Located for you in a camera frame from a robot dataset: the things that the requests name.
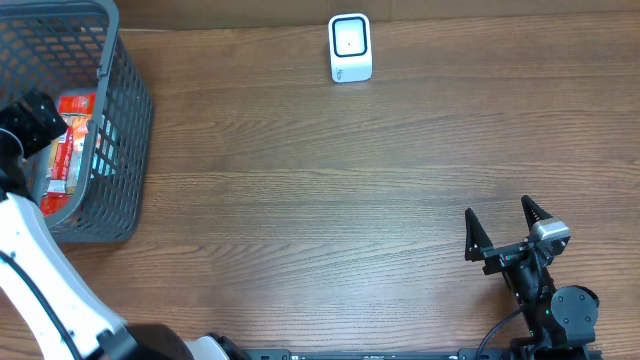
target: wooden table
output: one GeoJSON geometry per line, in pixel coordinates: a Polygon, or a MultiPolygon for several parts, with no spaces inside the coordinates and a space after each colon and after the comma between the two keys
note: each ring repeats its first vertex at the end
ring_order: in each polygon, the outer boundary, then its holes
{"type": "MultiPolygon", "coordinates": [[[[63,249],[130,322],[295,351],[477,346],[515,301],[464,261],[464,210],[504,245],[529,194],[572,227],[550,271],[600,296],[596,347],[640,354],[640,14],[374,24],[373,79],[340,86],[324,26],[123,36],[156,108],[140,226],[63,249]]],[[[0,306],[0,357],[39,358],[0,306]]]]}

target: white device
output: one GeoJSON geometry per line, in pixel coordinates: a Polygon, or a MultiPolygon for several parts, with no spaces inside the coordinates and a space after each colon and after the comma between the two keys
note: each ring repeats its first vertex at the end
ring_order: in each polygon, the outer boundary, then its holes
{"type": "Polygon", "coordinates": [[[337,83],[369,80],[373,74],[371,27],[366,15],[342,14],[329,21],[331,77],[337,83]]]}

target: robotic arm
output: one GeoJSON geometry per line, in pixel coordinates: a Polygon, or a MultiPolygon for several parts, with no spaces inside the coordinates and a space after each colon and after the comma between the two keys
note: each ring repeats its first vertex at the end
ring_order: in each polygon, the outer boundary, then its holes
{"type": "Polygon", "coordinates": [[[478,349],[456,353],[301,353],[242,350],[209,334],[183,342],[159,324],[128,325],[105,306],[67,261],[31,199],[20,168],[64,134],[66,124],[47,95],[30,91],[0,111],[0,287],[25,319],[46,359],[112,360],[550,360],[600,359],[595,340],[599,300],[581,286],[556,289],[547,266],[566,248],[569,228],[525,196],[529,235],[494,248],[471,209],[465,213],[465,259],[484,261],[485,275],[501,272],[519,309],[492,329],[478,349]],[[509,349],[484,349],[504,323],[523,314],[531,337],[509,349]]]}
{"type": "Polygon", "coordinates": [[[128,326],[64,257],[20,165],[65,131],[54,102],[35,90],[0,112],[0,287],[44,357],[228,360],[210,336],[185,344],[163,325],[128,326]]]}

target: gray plastic basket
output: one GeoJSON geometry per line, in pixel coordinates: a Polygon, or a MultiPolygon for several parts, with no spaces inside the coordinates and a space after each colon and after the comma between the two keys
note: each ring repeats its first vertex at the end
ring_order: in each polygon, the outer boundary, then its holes
{"type": "MultiPolygon", "coordinates": [[[[137,225],[153,108],[118,25],[111,0],[0,2],[0,108],[34,87],[54,99],[96,92],[76,192],[46,218],[56,241],[125,240],[137,225]]],[[[25,166],[38,201],[48,158],[43,150],[25,166]]]]}

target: red snack package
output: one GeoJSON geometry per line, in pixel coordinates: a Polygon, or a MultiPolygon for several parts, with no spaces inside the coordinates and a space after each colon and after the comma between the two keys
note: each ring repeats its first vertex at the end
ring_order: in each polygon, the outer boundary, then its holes
{"type": "Polygon", "coordinates": [[[60,114],[91,115],[95,102],[96,94],[61,96],[58,112],[60,114]]]}
{"type": "Polygon", "coordinates": [[[42,198],[40,210],[42,210],[44,216],[53,215],[67,205],[69,199],[71,199],[71,195],[61,197],[47,195],[42,198]]]}
{"type": "Polygon", "coordinates": [[[67,131],[64,142],[58,141],[58,151],[56,152],[55,163],[51,173],[51,180],[67,180],[69,175],[69,163],[71,162],[71,153],[73,152],[73,131],[71,128],[67,131]]]}

